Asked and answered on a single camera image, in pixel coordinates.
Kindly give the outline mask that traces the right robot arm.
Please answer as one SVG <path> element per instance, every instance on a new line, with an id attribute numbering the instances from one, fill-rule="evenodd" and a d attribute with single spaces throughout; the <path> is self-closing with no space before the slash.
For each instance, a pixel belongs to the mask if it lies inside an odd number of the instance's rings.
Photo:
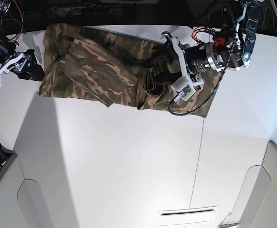
<path id="1" fill-rule="evenodd" d="M 5 15 L 9 15 L 20 28 L 13 37 L 8 38 L 1 28 Z M 24 11 L 20 2 L 16 0 L 0 0 L 0 87 L 1 74 L 10 72 L 22 80 L 41 82 L 45 73 L 41 65 L 37 63 L 35 51 L 28 49 L 25 52 L 17 52 L 18 39 L 24 33 Z"/>

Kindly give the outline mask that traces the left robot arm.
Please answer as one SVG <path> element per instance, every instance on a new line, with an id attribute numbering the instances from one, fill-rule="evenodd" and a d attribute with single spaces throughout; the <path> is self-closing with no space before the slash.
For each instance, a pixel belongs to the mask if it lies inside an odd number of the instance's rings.
<path id="1" fill-rule="evenodd" d="M 204 80 L 197 74 L 209 71 L 239 70 L 250 65 L 251 54 L 256 41 L 256 29 L 260 14 L 260 4 L 255 0 L 241 2 L 242 14 L 232 18 L 232 25 L 224 25 L 220 31 L 207 27 L 197 27 L 192 32 L 196 46 L 181 44 L 177 37 L 168 31 L 162 33 L 167 41 L 148 59 L 136 59 L 129 54 L 121 60 L 133 66 L 151 68 L 163 61 L 172 63 L 177 60 L 180 72 L 163 72 L 155 77 L 155 82 L 170 84 L 173 91 L 187 100 L 204 86 Z"/>

